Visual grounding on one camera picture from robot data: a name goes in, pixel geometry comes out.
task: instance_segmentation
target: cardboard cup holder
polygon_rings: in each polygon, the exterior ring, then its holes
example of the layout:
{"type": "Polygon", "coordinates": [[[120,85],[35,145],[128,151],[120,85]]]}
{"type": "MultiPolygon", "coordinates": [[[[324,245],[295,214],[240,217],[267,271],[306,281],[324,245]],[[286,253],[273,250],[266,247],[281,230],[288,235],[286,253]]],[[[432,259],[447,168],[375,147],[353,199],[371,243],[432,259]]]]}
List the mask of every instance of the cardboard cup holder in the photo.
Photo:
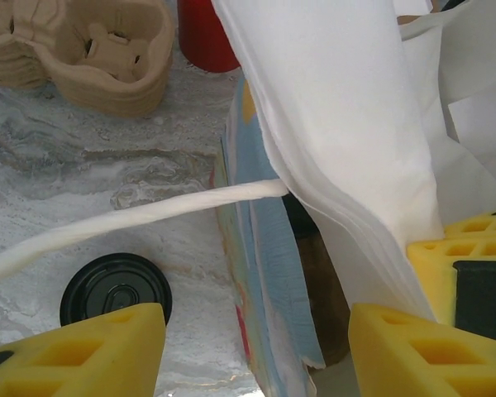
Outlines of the cardboard cup holder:
{"type": "Polygon", "coordinates": [[[139,117],[161,102],[174,22],[161,0],[0,0],[0,85],[139,117]]]}

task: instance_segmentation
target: rolled tissue strip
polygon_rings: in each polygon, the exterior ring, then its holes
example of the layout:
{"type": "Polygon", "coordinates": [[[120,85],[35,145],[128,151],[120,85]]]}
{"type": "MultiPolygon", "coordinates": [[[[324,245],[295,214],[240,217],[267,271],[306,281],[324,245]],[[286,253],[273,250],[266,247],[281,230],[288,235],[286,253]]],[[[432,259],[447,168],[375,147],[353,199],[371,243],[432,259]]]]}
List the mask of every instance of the rolled tissue strip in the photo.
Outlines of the rolled tissue strip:
{"type": "Polygon", "coordinates": [[[31,237],[0,254],[0,280],[23,269],[46,252],[56,251],[91,237],[126,227],[160,221],[185,213],[239,201],[281,197],[289,190],[280,179],[261,180],[205,192],[184,194],[158,203],[111,211],[31,237]]]}

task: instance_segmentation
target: gray marble surface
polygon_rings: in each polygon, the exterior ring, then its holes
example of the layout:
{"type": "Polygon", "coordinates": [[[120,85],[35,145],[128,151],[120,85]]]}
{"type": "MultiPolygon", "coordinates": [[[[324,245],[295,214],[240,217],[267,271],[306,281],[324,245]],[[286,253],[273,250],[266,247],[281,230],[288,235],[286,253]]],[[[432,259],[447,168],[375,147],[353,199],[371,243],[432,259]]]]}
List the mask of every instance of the gray marble surface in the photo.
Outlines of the gray marble surface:
{"type": "MultiPolygon", "coordinates": [[[[177,47],[165,100],[136,120],[76,108],[52,84],[0,88],[0,251],[114,208],[206,189],[237,75],[203,73],[177,47]]],[[[0,282],[0,344],[57,328],[75,272],[119,251],[158,263],[173,289],[155,395],[259,395],[213,211],[94,238],[0,282]]]]}

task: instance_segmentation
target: marble countertop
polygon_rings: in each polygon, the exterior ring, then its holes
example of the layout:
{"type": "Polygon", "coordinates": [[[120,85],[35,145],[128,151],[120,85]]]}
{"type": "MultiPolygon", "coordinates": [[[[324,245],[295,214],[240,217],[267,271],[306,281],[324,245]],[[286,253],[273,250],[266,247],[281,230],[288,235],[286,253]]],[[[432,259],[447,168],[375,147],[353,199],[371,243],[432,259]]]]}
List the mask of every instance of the marble countertop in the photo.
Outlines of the marble countertop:
{"type": "MultiPolygon", "coordinates": [[[[165,100],[136,120],[79,109],[52,84],[0,88],[0,252],[52,227],[208,188],[237,75],[206,74],[177,45],[165,100]]],[[[119,251],[158,263],[173,289],[155,395],[262,395],[242,351],[213,211],[112,232],[4,280],[0,344],[57,328],[75,272],[119,251]]]]}

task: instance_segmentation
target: red cup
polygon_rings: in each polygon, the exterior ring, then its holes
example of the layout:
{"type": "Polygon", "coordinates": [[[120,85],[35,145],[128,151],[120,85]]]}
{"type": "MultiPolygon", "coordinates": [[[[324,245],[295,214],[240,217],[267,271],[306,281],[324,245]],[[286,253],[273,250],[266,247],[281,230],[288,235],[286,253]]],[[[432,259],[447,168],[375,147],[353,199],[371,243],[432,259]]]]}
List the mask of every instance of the red cup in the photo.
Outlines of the red cup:
{"type": "Polygon", "coordinates": [[[178,0],[179,44],[193,65],[224,73],[239,67],[211,0],[178,0]]]}

